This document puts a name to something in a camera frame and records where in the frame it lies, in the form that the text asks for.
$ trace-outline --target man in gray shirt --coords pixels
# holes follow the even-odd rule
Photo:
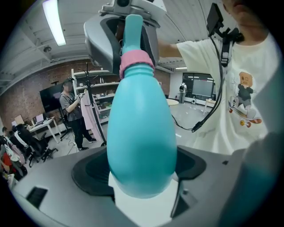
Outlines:
[[[83,135],[89,141],[94,143],[96,140],[92,138],[86,130],[85,121],[82,116],[81,108],[78,106],[82,95],[75,95],[71,93],[73,90],[73,84],[70,79],[63,82],[63,92],[60,95],[60,104],[63,113],[67,115],[68,125],[72,128],[75,134],[75,143],[79,151],[87,150],[87,147],[82,147]]]

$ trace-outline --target black pole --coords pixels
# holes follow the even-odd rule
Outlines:
[[[95,107],[94,107],[94,101],[93,101],[93,96],[92,96],[92,92],[91,92],[91,83],[90,83],[90,80],[89,80],[88,63],[86,63],[86,66],[87,66],[87,72],[85,72],[85,74],[86,74],[87,90],[88,90],[88,93],[89,93],[89,98],[90,98],[90,102],[91,102],[91,105],[92,105],[93,114],[95,116],[95,120],[96,120],[96,123],[97,123],[98,128],[99,128],[99,133],[101,134],[102,139],[103,139],[103,143],[102,143],[101,146],[105,146],[107,144],[107,141],[106,141],[106,139],[103,135],[101,124],[99,123],[98,116],[96,114],[96,110],[95,110]]]

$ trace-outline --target gray shirt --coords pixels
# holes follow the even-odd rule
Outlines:
[[[73,93],[69,93],[69,96],[67,96],[62,92],[59,101],[64,114],[66,114],[68,117],[68,121],[74,121],[83,117],[81,108],[79,106],[76,106],[75,109],[73,109],[73,111],[71,111],[70,113],[65,110],[75,101],[75,95]]]

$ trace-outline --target bottle neck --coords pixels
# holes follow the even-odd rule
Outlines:
[[[154,76],[154,69],[148,64],[137,63],[132,66],[129,66],[124,71],[124,78],[134,75]]]

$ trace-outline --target white desk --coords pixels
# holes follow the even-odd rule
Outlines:
[[[57,140],[57,138],[56,138],[56,136],[55,136],[55,134],[53,133],[53,131],[52,131],[51,127],[50,127],[51,122],[54,123],[56,130],[58,131],[59,135],[61,135],[61,132],[60,132],[60,130],[59,130],[59,128],[58,128],[58,126],[57,126],[55,120],[54,120],[54,117],[52,117],[52,118],[49,119],[49,120],[45,120],[41,125],[38,125],[38,126],[35,126],[35,127],[31,128],[31,129],[30,129],[30,132],[31,132],[31,133],[35,132],[35,136],[37,137],[36,130],[42,129],[43,127],[46,127],[46,126],[47,126],[48,129],[49,129],[49,131],[50,131],[50,133],[52,134],[53,138],[55,139],[55,141],[56,141],[57,143],[59,143],[58,140]]]
[[[168,102],[169,106],[173,106],[173,105],[177,105],[178,104],[177,100],[168,99],[168,98],[167,98],[167,102]]]
[[[204,114],[205,114],[206,107],[207,107],[207,104],[208,104],[208,103],[215,104],[216,101],[213,101],[213,100],[210,100],[210,99],[206,99],[206,103],[205,103],[204,111],[203,111],[203,116],[204,116]]]

